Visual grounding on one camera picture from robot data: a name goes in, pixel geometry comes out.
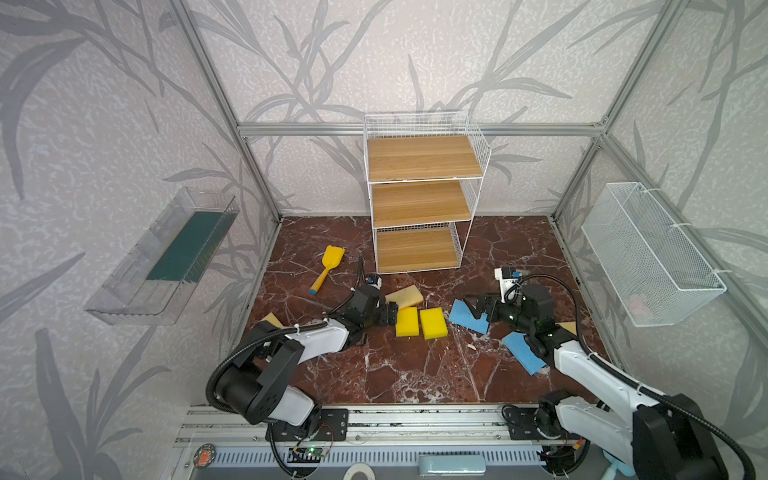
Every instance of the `wooden shelf board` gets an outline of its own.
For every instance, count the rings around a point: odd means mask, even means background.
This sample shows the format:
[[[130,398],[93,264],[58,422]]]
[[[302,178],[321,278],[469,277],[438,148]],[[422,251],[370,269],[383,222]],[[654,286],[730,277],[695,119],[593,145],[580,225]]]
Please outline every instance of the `wooden shelf board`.
[[[472,215],[458,180],[373,184],[373,226],[469,220]]]
[[[376,232],[379,273],[458,267],[448,227]]]
[[[482,177],[465,135],[368,140],[369,181]]]

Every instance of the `round sticker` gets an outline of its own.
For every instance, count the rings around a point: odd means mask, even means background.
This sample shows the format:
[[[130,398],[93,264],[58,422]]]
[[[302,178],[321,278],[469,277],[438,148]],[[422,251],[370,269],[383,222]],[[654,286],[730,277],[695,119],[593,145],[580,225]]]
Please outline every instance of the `round sticker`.
[[[194,453],[193,464],[195,468],[205,468],[211,463],[214,463],[216,458],[216,448],[213,443],[206,443],[202,445]]]

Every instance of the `shovel handle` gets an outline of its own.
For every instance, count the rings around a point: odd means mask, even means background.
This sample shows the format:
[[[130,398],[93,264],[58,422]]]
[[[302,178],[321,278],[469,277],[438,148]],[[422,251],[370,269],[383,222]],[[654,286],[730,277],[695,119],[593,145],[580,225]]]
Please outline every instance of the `shovel handle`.
[[[326,268],[325,270],[323,270],[320,276],[317,277],[317,280],[315,280],[315,283],[312,284],[312,287],[310,288],[310,293],[312,293],[313,295],[316,295],[317,290],[320,290],[320,286],[323,285],[323,282],[325,281],[327,276],[328,276],[328,269]]]

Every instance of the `blue sponge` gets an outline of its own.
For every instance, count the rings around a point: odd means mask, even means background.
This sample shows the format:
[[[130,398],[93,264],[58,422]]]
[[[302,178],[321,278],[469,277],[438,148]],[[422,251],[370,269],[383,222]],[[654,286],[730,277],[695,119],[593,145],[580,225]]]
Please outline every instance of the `blue sponge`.
[[[502,342],[529,374],[534,375],[546,365],[544,360],[533,354],[531,347],[525,342],[525,335],[522,333],[510,333],[502,339]]]
[[[476,319],[472,316],[472,312],[469,311],[467,304],[461,300],[453,300],[453,308],[451,308],[448,321],[456,325],[465,326],[483,335],[488,333],[488,314],[483,313],[480,315],[480,319]]]

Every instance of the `sponge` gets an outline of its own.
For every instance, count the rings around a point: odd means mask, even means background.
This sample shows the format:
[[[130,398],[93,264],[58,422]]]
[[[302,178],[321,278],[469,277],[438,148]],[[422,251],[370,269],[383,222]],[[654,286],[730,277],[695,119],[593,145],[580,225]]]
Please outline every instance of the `sponge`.
[[[397,312],[397,336],[413,336],[419,334],[419,312],[416,307],[410,306]]]
[[[264,322],[264,321],[266,321],[266,322],[272,323],[274,326],[276,326],[276,327],[277,327],[277,328],[279,328],[279,329],[280,329],[280,328],[283,328],[283,324],[282,324],[282,323],[280,323],[280,321],[277,319],[277,317],[275,316],[275,314],[274,314],[274,313],[271,313],[271,312],[269,312],[269,313],[268,313],[268,314],[267,314],[267,315],[266,315],[264,318],[262,318],[262,319],[261,319],[261,320],[259,320],[259,321],[260,321],[260,322]]]
[[[402,290],[390,293],[384,297],[384,300],[386,300],[387,303],[395,302],[397,303],[398,308],[404,309],[407,306],[414,306],[417,303],[423,302],[424,296],[422,296],[422,293],[416,288],[416,285],[411,285]]]
[[[558,325],[566,329],[568,332],[571,332],[574,335],[576,335],[576,322],[563,322],[563,323],[558,323]]]
[[[445,317],[442,315],[442,308],[422,310],[419,315],[422,317],[422,330],[424,330],[425,339],[436,339],[448,335],[448,327],[445,324]]]
[[[480,318],[476,319],[469,311],[467,304],[461,300],[453,300],[453,308],[451,308],[451,314],[448,315],[448,320],[483,335],[488,333],[488,314],[483,312]]]
[[[541,370],[546,363],[531,351],[531,347],[525,342],[522,333],[510,333],[502,339],[502,343],[512,352],[512,355],[520,362],[529,375],[534,375]]]

